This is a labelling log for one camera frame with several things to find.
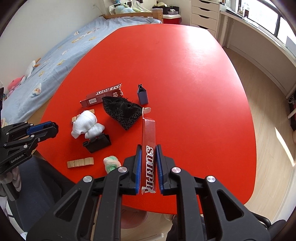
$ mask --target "white windowsill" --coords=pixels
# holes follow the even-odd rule
[[[296,67],[296,57],[291,53],[291,51],[279,39],[277,39],[274,35],[272,35],[266,29],[264,29],[260,25],[258,25],[258,27],[257,27],[256,25],[253,25],[244,19],[240,19],[230,13],[227,13],[224,10],[220,10],[220,13],[239,21],[239,22],[247,25],[248,27],[254,29],[256,32],[260,33],[262,36],[264,36],[266,39],[268,39],[270,42],[272,42],[273,45],[275,45]]]

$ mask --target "bed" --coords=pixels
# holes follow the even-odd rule
[[[71,33],[39,60],[40,65],[32,71],[31,76],[3,102],[2,126],[23,121],[39,123],[50,98],[71,69],[88,51],[118,28],[159,24],[162,21],[162,9],[154,9],[153,12],[104,15]]]

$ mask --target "black cloth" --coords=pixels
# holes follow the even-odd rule
[[[142,107],[122,97],[102,98],[106,113],[127,131],[142,115]]]

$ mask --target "black binder clip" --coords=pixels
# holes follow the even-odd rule
[[[90,139],[90,141],[83,142],[83,146],[86,147],[90,153],[94,153],[95,151],[101,150],[110,145],[111,141],[109,135],[105,135],[104,133]]]
[[[140,104],[148,104],[148,96],[147,91],[143,88],[142,84],[138,85],[138,98],[140,101]]]

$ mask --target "white duck plush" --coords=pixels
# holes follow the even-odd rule
[[[26,79],[29,78],[29,77],[31,76],[31,73],[32,73],[34,67],[38,67],[38,66],[39,66],[39,64],[36,64],[39,60],[40,60],[40,58],[39,58],[37,61],[33,60],[33,61],[29,64],[29,66],[28,66],[28,68],[27,68],[27,70],[26,70],[26,72],[25,72],[25,76],[24,76],[24,77],[22,78],[22,80],[20,81],[21,84],[23,84],[23,83],[26,81]]]

